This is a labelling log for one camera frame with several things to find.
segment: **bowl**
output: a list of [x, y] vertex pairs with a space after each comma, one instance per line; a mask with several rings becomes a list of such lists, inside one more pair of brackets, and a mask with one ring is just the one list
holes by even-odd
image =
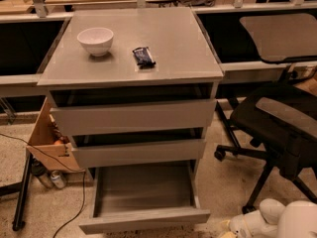
[[113, 42], [113, 32], [107, 28], [89, 28], [77, 36], [81, 46], [91, 55], [101, 57], [108, 53]]

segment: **chair armrest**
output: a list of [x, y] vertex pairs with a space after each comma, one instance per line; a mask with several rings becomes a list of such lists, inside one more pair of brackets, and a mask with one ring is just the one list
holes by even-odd
[[314, 118], [284, 103], [266, 97], [262, 97], [256, 106], [317, 141], [317, 121]]

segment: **concrete floor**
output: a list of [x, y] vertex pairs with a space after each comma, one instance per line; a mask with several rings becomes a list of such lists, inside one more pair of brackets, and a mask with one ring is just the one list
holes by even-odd
[[[5, 115], [0, 117], [0, 133], [28, 140], [37, 113], [19, 114], [13, 125], [7, 125]], [[249, 138], [237, 132], [242, 146], [249, 144]], [[88, 218], [91, 206], [92, 185], [85, 190], [86, 200], [81, 214], [67, 224], [56, 237], [64, 238], [216, 238], [223, 232], [221, 222], [241, 214], [241, 207], [249, 195], [263, 170], [264, 162], [251, 158], [238, 158], [227, 155], [220, 163], [214, 158], [218, 144], [228, 144], [223, 126], [217, 115], [213, 119], [208, 133], [207, 146], [200, 162], [196, 178], [201, 207], [210, 209], [211, 215], [207, 223], [168, 227], [156, 230], [131, 231], [122, 233], [103, 233], [86, 236], [78, 227], [78, 223]], [[0, 186], [21, 179], [25, 161], [25, 143], [0, 136]], [[304, 171], [301, 176], [317, 192], [317, 182], [313, 173]], [[57, 229], [73, 218], [83, 200], [82, 174], [66, 175], [67, 186], [64, 189], [44, 188], [36, 178], [31, 177], [28, 198], [25, 207], [25, 227], [20, 231], [12, 230], [17, 193], [0, 197], [0, 237], [47, 238], [53, 237]], [[305, 197], [290, 182], [281, 178], [278, 170], [269, 177], [260, 198], [255, 206], [264, 198], [275, 198], [287, 204]]]

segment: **black office chair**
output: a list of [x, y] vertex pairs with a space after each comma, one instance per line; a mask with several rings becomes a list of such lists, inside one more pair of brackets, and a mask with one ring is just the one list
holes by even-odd
[[[291, 62], [291, 72], [297, 61], [317, 60], [317, 21], [312, 16], [255, 16], [245, 17], [241, 23], [265, 62]], [[304, 32], [300, 31], [302, 25], [305, 25]], [[283, 77], [288, 79], [290, 72]], [[226, 152], [266, 161], [243, 207], [244, 213], [254, 210], [253, 204], [274, 167], [317, 203], [316, 195], [298, 177], [303, 169], [312, 168], [317, 178], [317, 97], [286, 82], [281, 80], [261, 86], [239, 103], [230, 117], [231, 125], [251, 135], [254, 147], [264, 144], [264, 151], [241, 148], [239, 142], [233, 140], [234, 147], [220, 145], [215, 152], [220, 161]]]

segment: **cable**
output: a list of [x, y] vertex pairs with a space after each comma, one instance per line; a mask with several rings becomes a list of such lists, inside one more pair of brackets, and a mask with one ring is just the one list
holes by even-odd
[[6, 138], [9, 138], [9, 139], [15, 139], [15, 140], [19, 140], [19, 141], [22, 141], [24, 143], [26, 143], [28, 146], [31, 146], [33, 147], [34, 149], [40, 151], [42, 154], [44, 154], [45, 156], [48, 156], [54, 160], [56, 160], [57, 162], [59, 162], [62, 166], [64, 166], [65, 168], [67, 168], [68, 170], [72, 171], [72, 172], [82, 172], [83, 171], [83, 176], [82, 176], [82, 204], [81, 204], [81, 207], [78, 211], [78, 213], [73, 217], [71, 218], [70, 220], [68, 220], [67, 222], [65, 222], [64, 224], [62, 224], [58, 229], [57, 231], [55, 232], [55, 234], [53, 235], [53, 238], [56, 237], [57, 233], [64, 227], [66, 226], [68, 223], [70, 223], [72, 220], [74, 220], [76, 217], [79, 216], [79, 214], [82, 212], [83, 210], [83, 206], [85, 204], [85, 200], [86, 200], [86, 194], [85, 194], [85, 177], [86, 177], [86, 171], [85, 170], [73, 170], [73, 169], [70, 169], [68, 166], [66, 166], [65, 164], [63, 164], [62, 162], [60, 162], [57, 158], [51, 156], [51, 155], [48, 155], [46, 154], [45, 152], [43, 152], [41, 149], [29, 144], [27, 141], [21, 139], [21, 138], [17, 138], [17, 137], [13, 137], [13, 136], [9, 136], [9, 135], [6, 135], [6, 134], [3, 134], [3, 133], [0, 133], [0, 136], [3, 136], [3, 137], [6, 137]]

